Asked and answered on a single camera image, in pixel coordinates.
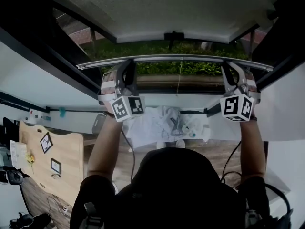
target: shoe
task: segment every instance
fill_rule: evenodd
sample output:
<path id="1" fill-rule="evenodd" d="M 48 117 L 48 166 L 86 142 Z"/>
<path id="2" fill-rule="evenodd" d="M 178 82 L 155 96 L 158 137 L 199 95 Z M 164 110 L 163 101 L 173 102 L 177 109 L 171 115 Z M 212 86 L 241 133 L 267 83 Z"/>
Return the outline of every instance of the shoe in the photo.
<path id="1" fill-rule="evenodd" d="M 183 139 L 178 140 L 176 142 L 176 147 L 178 147 L 178 148 L 185 148 L 185 141 Z"/>
<path id="2" fill-rule="evenodd" d="M 161 142 L 161 141 L 157 142 L 157 149 L 161 149 L 161 148 L 164 148 L 164 147 L 166 147 L 165 142 Z"/>

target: white box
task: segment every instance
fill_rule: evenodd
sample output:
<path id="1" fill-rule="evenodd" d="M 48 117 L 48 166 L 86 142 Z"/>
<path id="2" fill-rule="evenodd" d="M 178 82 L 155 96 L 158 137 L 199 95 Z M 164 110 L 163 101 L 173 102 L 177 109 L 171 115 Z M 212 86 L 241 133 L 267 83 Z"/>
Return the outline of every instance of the white box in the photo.
<path id="1" fill-rule="evenodd" d="M 110 101 L 117 122 L 133 119 L 145 114 L 145 98 L 140 96 L 121 96 Z"/>
<path id="2" fill-rule="evenodd" d="M 231 121 L 249 121 L 254 98 L 245 94 L 220 99 L 221 114 Z"/>

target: wooden floor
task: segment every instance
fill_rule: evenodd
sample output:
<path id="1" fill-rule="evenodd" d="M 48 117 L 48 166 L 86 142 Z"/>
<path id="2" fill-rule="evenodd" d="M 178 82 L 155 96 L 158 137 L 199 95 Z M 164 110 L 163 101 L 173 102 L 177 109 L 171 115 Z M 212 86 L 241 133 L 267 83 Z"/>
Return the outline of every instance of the wooden floor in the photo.
<path id="1" fill-rule="evenodd" d="M 189 140 L 186 141 L 186 148 L 194 150 L 204 156 L 206 156 L 212 163 L 214 169 L 221 176 L 224 165 L 236 147 L 237 142 L 230 141 L 217 141 L 217 140 L 209 140 L 207 143 L 204 143 L 202 140 Z M 93 145 L 86 146 L 84 148 L 84 170 L 86 171 L 87 162 L 92 151 Z M 113 182 L 117 186 L 120 191 L 123 187 L 130 183 L 130 176 L 132 170 L 132 152 L 129 152 L 129 146 L 126 141 L 121 137 L 120 148 L 119 148 L 119 156 L 116 164 L 116 168 L 113 174 Z M 135 173 L 137 172 L 140 162 L 147 154 L 147 152 L 151 150 L 155 150 L 155 145 L 148 145 L 144 147 L 139 147 L 135 149 Z M 240 172 L 240 152 L 236 152 L 226 169 L 227 171 L 238 171 Z M 239 184 L 240 178 L 236 174 L 231 174 L 226 177 L 226 183 L 232 187 L 235 187 Z M 71 208 L 68 209 L 68 213 L 66 215 L 60 214 L 57 205 L 55 204 L 52 198 L 49 198 L 49 203 L 51 206 L 51 210 L 49 208 L 49 204 L 47 201 L 48 196 L 53 197 L 59 204 L 66 205 L 67 203 L 60 198 L 55 198 L 51 194 L 46 194 L 38 185 L 31 179 L 26 178 L 24 183 L 22 184 L 22 189 L 24 193 L 25 200 L 28 204 L 30 213 L 32 215 L 38 215 L 41 213 L 49 213 L 54 223 L 50 224 L 48 228 L 52 228 L 57 226 L 59 229 L 68 229 L 70 216 L 71 216 Z"/>

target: grass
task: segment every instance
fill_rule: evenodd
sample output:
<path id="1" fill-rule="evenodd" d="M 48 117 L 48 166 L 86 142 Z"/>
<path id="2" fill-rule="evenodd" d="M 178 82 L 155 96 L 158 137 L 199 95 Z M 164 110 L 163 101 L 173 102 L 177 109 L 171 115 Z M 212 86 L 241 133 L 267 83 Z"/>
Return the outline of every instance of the grass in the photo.
<path id="1" fill-rule="evenodd" d="M 148 54 L 198 54 L 222 56 L 237 59 L 247 59 L 240 43 L 236 45 L 225 45 L 213 43 L 211 50 L 202 50 L 200 42 L 175 42 L 172 50 L 168 50 L 168 41 L 131 42 L 114 44 L 106 39 L 96 42 L 97 54 L 94 55 L 92 44 L 86 43 L 82 48 L 93 60 L 118 58 L 124 56 L 148 55 Z M 179 74 L 180 62 L 146 62 L 138 63 L 138 74 Z M 105 73 L 111 67 L 102 67 L 101 72 Z M 222 75 L 220 64 L 209 62 L 183 62 L 181 74 L 190 75 Z"/>

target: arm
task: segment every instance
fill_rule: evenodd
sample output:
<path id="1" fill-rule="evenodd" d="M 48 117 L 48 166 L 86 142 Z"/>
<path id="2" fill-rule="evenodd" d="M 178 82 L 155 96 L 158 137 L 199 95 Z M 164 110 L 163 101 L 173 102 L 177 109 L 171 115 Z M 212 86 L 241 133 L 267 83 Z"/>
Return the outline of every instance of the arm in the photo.
<path id="1" fill-rule="evenodd" d="M 122 122 L 106 117 L 88 162 L 87 176 L 100 175 L 112 182 L 119 150 Z"/>
<path id="2" fill-rule="evenodd" d="M 263 141 L 258 129 L 257 122 L 241 122 L 242 132 L 241 166 L 242 183 L 250 177 L 264 178 L 266 170 L 266 158 Z"/>

